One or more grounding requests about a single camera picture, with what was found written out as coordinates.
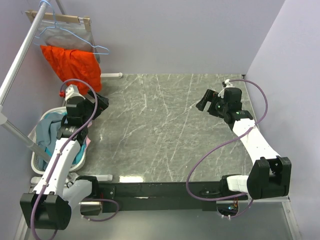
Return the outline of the slate blue polo shirt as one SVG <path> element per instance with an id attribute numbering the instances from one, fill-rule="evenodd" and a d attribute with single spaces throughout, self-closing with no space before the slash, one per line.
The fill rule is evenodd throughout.
<path id="1" fill-rule="evenodd" d="M 57 133 L 64 116 L 57 112 L 49 113 L 40 120 L 35 128 L 36 144 L 50 156 L 55 150 Z"/>

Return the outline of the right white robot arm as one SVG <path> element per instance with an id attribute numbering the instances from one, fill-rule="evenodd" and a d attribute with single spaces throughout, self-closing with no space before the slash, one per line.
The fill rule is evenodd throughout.
<path id="1" fill-rule="evenodd" d="M 230 200 L 237 193 L 245 193 L 254 200 L 285 197 L 289 193 L 292 163 L 281 157 L 267 143 L 248 110 L 242 108 L 242 91 L 226 87 L 222 93 L 207 89 L 196 104 L 203 111 L 209 103 L 208 113 L 223 119 L 239 137 L 252 161 L 249 175 L 225 175 L 220 180 L 219 193 Z"/>

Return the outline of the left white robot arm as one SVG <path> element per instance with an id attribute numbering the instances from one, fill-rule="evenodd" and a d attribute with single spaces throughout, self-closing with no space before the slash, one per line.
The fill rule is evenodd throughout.
<path id="1" fill-rule="evenodd" d="M 88 124 L 109 106 L 108 98 L 92 91 L 88 94 L 94 102 L 79 94 L 67 99 L 51 160 L 33 191 L 20 199 L 23 216 L 32 230 L 64 230 L 72 210 L 83 199 L 94 201 L 101 196 L 95 176 L 78 176 L 72 186 L 65 187 L 73 161 L 87 140 Z"/>

